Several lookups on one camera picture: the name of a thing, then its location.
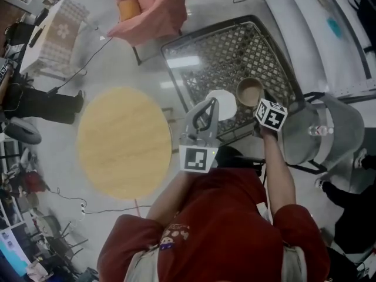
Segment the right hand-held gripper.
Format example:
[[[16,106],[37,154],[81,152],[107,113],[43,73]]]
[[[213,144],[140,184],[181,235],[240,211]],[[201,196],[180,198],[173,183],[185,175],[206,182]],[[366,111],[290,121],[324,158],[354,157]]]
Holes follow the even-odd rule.
[[[276,99],[266,89],[264,90],[264,98],[259,100],[256,111],[255,130],[261,134],[261,128],[268,128],[274,132],[279,132],[288,116],[288,110],[282,105],[276,103]]]

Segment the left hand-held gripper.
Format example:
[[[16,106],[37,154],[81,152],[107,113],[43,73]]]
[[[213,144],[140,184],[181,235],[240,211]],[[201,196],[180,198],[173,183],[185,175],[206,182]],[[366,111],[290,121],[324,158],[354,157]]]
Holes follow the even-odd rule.
[[[185,132],[180,135],[180,170],[208,173],[219,149],[216,139],[219,122],[219,101],[206,99],[185,117]]]

